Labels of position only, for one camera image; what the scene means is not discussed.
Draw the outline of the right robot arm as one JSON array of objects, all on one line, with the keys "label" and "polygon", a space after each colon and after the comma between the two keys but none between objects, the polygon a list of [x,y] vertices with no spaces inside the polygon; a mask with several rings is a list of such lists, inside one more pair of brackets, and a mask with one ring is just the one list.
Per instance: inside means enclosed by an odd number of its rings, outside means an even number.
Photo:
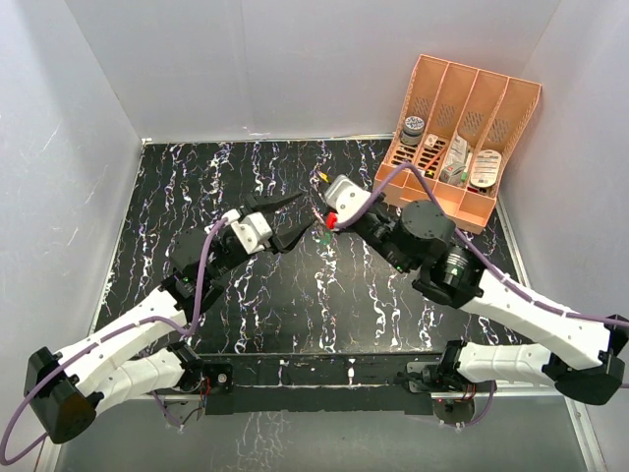
[{"label": "right robot arm", "polygon": [[383,204],[344,204],[340,221],[401,272],[414,271],[413,287],[436,304],[496,321],[529,338],[521,345],[447,343],[438,363],[413,375],[428,388],[458,390],[491,381],[541,384],[591,405],[604,405],[621,388],[628,340],[615,319],[573,319],[452,240],[455,223],[438,205],[418,201],[399,216]]}]

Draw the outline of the large metal keyring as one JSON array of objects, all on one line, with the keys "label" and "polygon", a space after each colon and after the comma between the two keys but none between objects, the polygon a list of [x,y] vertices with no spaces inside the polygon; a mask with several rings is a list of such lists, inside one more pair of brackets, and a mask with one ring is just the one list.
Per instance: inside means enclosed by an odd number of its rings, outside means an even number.
[{"label": "large metal keyring", "polygon": [[316,223],[316,231],[319,237],[319,240],[324,235],[329,235],[331,240],[333,238],[334,232],[328,228],[326,223],[326,218],[329,213],[329,209],[324,207],[312,206],[313,215]]}]

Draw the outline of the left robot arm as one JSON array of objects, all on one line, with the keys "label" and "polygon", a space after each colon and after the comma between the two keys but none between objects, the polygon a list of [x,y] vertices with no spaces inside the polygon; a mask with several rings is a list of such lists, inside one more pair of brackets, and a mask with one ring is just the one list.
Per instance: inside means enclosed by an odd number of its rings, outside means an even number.
[{"label": "left robot arm", "polygon": [[84,432],[98,415],[156,389],[197,389],[203,363],[184,342],[145,358],[140,352],[161,337],[190,336],[224,291],[221,280],[260,252],[291,251],[305,231],[271,226],[273,214],[302,194],[247,195],[210,229],[193,227],[175,239],[170,274],[135,307],[92,335],[57,352],[29,356],[24,396],[53,443]]}]

